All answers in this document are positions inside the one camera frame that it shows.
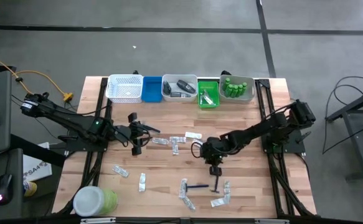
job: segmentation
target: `plastic cup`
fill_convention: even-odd
[[[73,208],[81,217],[110,213],[117,204],[118,196],[114,191],[94,186],[80,189],[73,199]]]

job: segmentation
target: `gray container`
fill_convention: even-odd
[[[239,96],[238,98],[225,97],[222,86],[226,78],[230,78],[230,84],[233,85],[239,85],[244,82],[247,83],[246,91],[243,93],[243,95]],[[236,75],[221,75],[219,92],[220,92],[221,102],[247,104],[249,103],[249,101],[253,99],[253,97],[255,97],[255,80],[250,77],[240,77]]]

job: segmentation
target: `floor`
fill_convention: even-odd
[[[344,180],[360,169],[351,142],[321,154],[330,92],[342,77],[363,76],[363,0],[0,1],[0,24],[51,26],[48,31],[0,30],[0,60],[18,70],[48,73],[63,90],[75,93],[74,105],[87,75],[138,70],[213,77],[228,70],[286,78],[291,97],[308,102],[318,119],[305,140],[318,214],[363,221],[363,180]],[[56,31],[63,26],[79,31]],[[61,102],[47,80],[24,78],[32,91],[48,91],[51,100]],[[363,80],[344,83],[363,91]],[[12,92],[19,98],[25,94],[15,82]],[[349,88],[337,94],[345,102],[360,95]],[[332,98],[329,112],[341,106]],[[52,134],[66,133],[40,120]],[[58,142],[16,105],[11,129],[35,143]],[[327,146],[346,136],[342,121],[330,124]]]

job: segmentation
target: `green object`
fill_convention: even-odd
[[[229,84],[230,84],[230,78],[226,78],[225,81],[223,82],[223,86],[222,86],[223,91],[225,91],[227,89]]]
[[[243,89],[243,85],[239,85],[238,86],[238,92],[237,92],[237,95],[235,96],[235,97],[239,97],[239,96],[241,96],[242,94],[242,89]]]
[[[238,93],[238,86],[234,85],[232,88],[231,98],[235,98]]]
[[[244,93],[245,93],[245,91],[246,91],[246,88],[247,88],[247,83],[243,83],[242,84],[242,92],[241,92],[241,95],[243,95]]]
[[[100,215],[112,212],[118,205],[118,195],[110,189],[102,189],[104,193],[104,205],[100,211]]]
[[[214,105],[208,104],[200,93],[206,90],[207,94],[213,100]],[[200,108],[216,108],[220,105],[219,83],[218,82],[198,82],[198,105]]]
[[[225,97],[230,97],[233,90],[233,85],[229,84],[224,92]]]

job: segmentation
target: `computer mouse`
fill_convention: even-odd
[[[8,204],[12,199],[12,175],[4,174],[0,176],[0,205]]]

